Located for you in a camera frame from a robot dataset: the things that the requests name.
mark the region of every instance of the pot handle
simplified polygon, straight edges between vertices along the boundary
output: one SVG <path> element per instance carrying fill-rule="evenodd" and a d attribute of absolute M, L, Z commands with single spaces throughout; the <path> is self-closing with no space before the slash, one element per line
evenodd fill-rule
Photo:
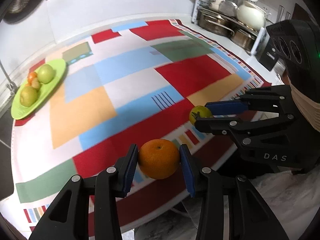
<path fill-rule="evenodd" d="M 232 36 L 235 35 L 235 32 L 234 32 L 233 30 L 231 30 L 230 28 L 228 28 L 228 27 L 226 27 L 226 26 L 224 26 L 224 25 L 222 25 L 222 24 L 219 24 L 219 23 L 216 23 L 216 22 L 207 20 L 207 19 L 204 19 L 204 20 L 205 20 L 206 22 L 213 23 L 213 24 L 215 24 L 215 25 L 217 25 L 217 26 L 219 26 L 219 27 L 222 27 L 222 28 L 224 28 L 224 29 L 227 29 L 228 31 L 231 31 L 231 32 L 232 32 Z"/>

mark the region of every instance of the plate of fruit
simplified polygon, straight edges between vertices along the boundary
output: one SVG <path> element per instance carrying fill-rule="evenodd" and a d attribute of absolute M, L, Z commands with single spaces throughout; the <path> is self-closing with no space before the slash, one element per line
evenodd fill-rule
<path fill-rule="evenodd" d="M 11 106 L 11 116 L 19 120 L 31 114 L 57 86 L 66 70 L 63 59 L 51 60 L 28 74 Z"/>

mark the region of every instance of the table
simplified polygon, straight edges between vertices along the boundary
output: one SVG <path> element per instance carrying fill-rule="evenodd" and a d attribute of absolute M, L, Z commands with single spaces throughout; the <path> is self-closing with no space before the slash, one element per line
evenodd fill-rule
<path fill-rule="evenodd" d="M 174 19 L 93 33 L 57 47 L 30 70 L 53 58 L 66 60 L 68 75 L 42 108 L 16 121 L 12 130 L 15 194 L 31 230 L 72 175 L 96 175 L 125 155 L 131 143 L 141 147 L 154 138 L 186 143 L 206 166 L 217 169 L 236 148 L 228 137 L 199 133 L 188 121 L 190 109 L 270 85 L 231 51 Z M 128 197 L 117 201 L 122 231 L 187 195 L 180 169 L 153 180 L 137 167 Z M 92 198 L 90 236 L 93 203 Z"/>

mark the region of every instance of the blue gripper pad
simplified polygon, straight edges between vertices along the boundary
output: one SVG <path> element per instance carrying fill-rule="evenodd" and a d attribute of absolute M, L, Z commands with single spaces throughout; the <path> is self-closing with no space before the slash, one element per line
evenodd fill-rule
<path fill-rule="evenodd" d="M 191 197 L 196 195 L 196 188 L 195 188 L 195 178 L 193 176 L 191 166 L 189 160 L 187 158 L 187 152 L 189 151 L 187 145 L 182 144 L 180 145 L 179 152 L 180 152 L 180 161 L 182 167 L 182 173 L 184 177 L 184 181 L 187 187 L 188 192 L 190 193 Z"/>
<path fill-rule="evenodd" d="M 130 150 L 132 150 L 131 158 L 128 162 L 126 171 L 124 173 L 124 185 L 123 192 L 127 194 L 131 189 L 131 184 L 133 181 L 134 173 L 136 171 L 137 163 L 138 163 L 138 147 L 137 145 L 131 146 Z"/>
<path fill-rule="evenodd" d="M 209 102 L 205 105 L 212 115 L 241 114 L 248 110 L 248 105 L 238 100 Z"/>

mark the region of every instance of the lime green plate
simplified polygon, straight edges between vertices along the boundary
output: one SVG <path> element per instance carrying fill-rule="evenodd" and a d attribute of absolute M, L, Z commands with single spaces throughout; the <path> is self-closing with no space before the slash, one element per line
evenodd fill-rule
<path fill-rule="evenodd" d="M 41 83 L 39 98 L 32 106 L 29 107 L 25 107 L 20 104 L 20 93 L 27 83 L 27 80 L 25 80 L 22 83 L 21 87 L 18 89 L 12 102 L 11 116 L 13 119 L 19 120 L 31 114 L 48 97 L 48 95 L 50 95 L 50 92 L 59 83 L 66 70 L 66 62 L 63 59 L 54 59 L 46 62 L 46 64 L 49 64 L 56 71 L 55 77 L 48 84 Z"/>

